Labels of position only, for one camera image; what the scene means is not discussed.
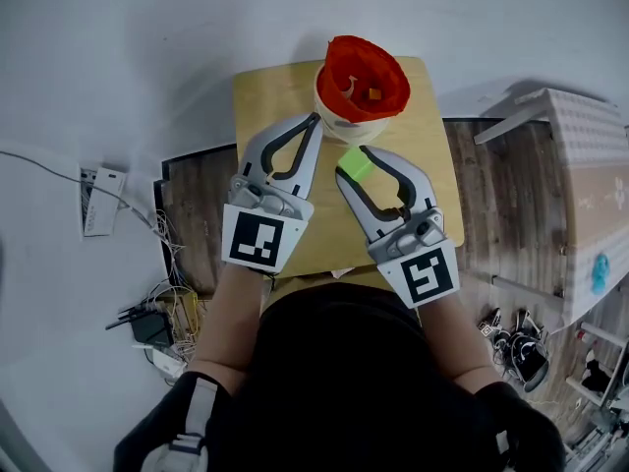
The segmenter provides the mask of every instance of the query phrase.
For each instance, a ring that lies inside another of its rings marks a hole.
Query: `beige table surface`
[[[452,156],[436,106],[429,74],[419,58],[398,57],[411,84],[405,110],[389,122],[370,145],[396,152],[417,164],[429,176],[437,206],[443,210],[445,231],[455,245],[463,244],[463,219]],[[238,158],[247,142],[271,124],[315,109],[313,84],[322,61],[264,68],[234,77],[234,113]],[[300,138],[273,157],[275,171],[287,170]],[[334,169],[347,150],[324,138],[308,201],[314,215],[280,277],[373,264],[365,233],[339,192]],[[375,169],[361,185],[380,207],[396,207],[397,182]]]

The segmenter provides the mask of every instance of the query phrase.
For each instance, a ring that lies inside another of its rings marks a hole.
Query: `person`
[[[191,436],[211,471],[564,469],[557,429],[502,380],[456,294],[422,305],[420,324],[370,287],[301,290],[260,316],[261,293],[257,272],[222,270],[193,362],[117,445],[114,470],[179,470],[159,450]],[[209,417],[201,382],[215,387]]]

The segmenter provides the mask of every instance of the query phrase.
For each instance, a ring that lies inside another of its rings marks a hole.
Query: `dark wood floor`
[[[500,307],[507,321],[527,307],[538,322],[551,320],[538,303],[521,301],[492,287],[492,274],[515,279],[546,292],[559,292],[565,276],[565,206],[554,142],[546,123],[530,123],[475,146],[473,136],[494,121],[445,121],[457,175],[465,224],[465,243],[457,249],[461,300],[479,320]],[[195,155],[166,165],[162,185],[164,209],[177,229],[175,238],[187,248],[180,267],[201,294],[211,295],[220,266],[222,205],[228,181],[236,172],[234,148]],[[584,320],[629,334],[629,299],[613,291]],[[581,376],[587,348],[574,339],[576,326],[550,336],[550,370],[543,385],[526,398],[558,426],[571,442],[588,426],[595,410],[565,383]],[[596,347],[608,366],[613,348]]]

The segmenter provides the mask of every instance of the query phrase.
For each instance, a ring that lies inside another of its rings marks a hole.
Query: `green block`
[[[358,147],[352,147],[338,160],[339,167],[360,182],[373,170],[373,163]]]

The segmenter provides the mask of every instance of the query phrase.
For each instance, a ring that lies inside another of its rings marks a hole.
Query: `red plastic bag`
[[[327,108],[353,123],[397,115],[411,95],[409,81],[395,58],[352,35],[336,36],[329,43],[316,89]]]

